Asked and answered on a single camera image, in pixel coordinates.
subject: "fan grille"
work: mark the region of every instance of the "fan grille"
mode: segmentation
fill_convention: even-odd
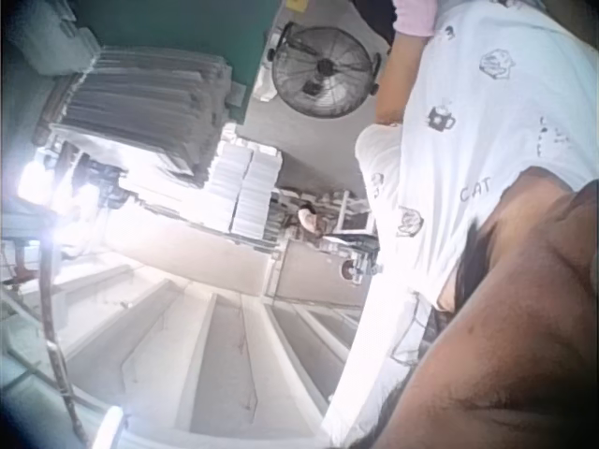
[[[290,34],[276,52],[272,79],[292,109],[336,118],[356,110],[373,86],[366,49],[338,28],[313,27]]]

